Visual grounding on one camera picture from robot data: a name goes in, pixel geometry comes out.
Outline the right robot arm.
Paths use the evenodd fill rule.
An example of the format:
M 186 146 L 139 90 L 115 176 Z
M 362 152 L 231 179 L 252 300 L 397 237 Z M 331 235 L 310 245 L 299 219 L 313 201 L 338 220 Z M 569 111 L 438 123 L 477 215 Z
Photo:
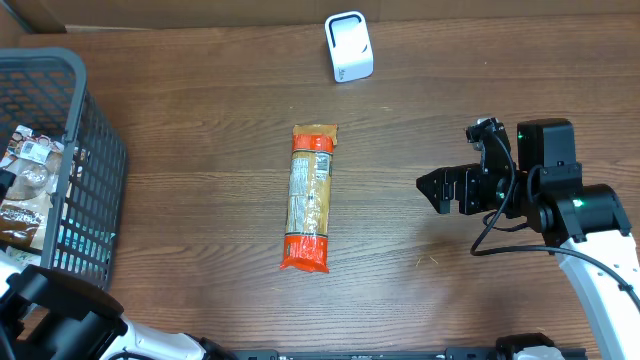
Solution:
M 439 214 L 456 201 L 482 214 L 475 257 L 544 252 L 556 258 L 587 316 L 605 359 L 639 356 L 639 256 L 632 224 L 616 192 L 586 186 L 572 123 L 520 122 L 517 154 L 503 123 L 484 118 L 466 130 L 479 162 L 419 177 L 417 189 Z

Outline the beige bread snack pouch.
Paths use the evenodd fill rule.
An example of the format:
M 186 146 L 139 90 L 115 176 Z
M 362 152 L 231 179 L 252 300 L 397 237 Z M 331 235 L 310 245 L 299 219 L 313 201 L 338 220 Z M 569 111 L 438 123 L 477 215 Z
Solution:
M 16 128 L 1 161 L 16 176 L 1 204 L 3 241 L 43 249 L 63 153 L 62 143 L 23 125 Z

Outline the white barcode scanner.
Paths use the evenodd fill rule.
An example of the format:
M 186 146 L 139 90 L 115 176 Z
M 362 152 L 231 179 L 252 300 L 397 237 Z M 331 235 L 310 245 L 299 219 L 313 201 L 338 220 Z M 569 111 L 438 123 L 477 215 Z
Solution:
M 337 83 L 369 77 L 374 71 L 374 57 L 364 15 L 348 11 L 330 16 L 324 30 Z

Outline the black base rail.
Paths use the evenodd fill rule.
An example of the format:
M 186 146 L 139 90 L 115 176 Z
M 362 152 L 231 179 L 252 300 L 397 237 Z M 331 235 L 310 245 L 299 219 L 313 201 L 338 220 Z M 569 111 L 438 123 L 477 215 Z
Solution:
M 506 359 L 491 347 L 452 347 L 441 351 L 278 352 L 233 350 L 239 360 L 498 360 Z

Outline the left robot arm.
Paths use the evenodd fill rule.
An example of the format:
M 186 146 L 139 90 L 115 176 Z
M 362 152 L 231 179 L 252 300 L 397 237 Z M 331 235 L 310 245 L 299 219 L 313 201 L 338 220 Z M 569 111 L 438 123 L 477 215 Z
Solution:
M 135 323 L 83 280 L 1 254 L 3 359 L 234 359 L 201 337 Z

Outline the orange spaghetti packet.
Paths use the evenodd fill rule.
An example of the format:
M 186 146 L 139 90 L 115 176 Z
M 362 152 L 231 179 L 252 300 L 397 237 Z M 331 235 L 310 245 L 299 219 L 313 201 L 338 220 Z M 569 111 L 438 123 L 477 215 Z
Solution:
M 293 128 L 282 269 L 329 271 L 328 224 L 337 132 L 336 124 Z

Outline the grey plastic mesh basket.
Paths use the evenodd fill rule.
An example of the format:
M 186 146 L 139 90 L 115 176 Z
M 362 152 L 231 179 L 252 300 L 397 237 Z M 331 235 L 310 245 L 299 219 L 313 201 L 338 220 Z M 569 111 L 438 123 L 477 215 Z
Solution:
M 40 251 L 1 239 L 9 256 L 109 288 L 128 154 L 87 89 L 85 64 L 63 48 L 1 52 L 1 161 L 19 125 L 64 145 Z M 1 168 L 1 204 L 16 176 Z

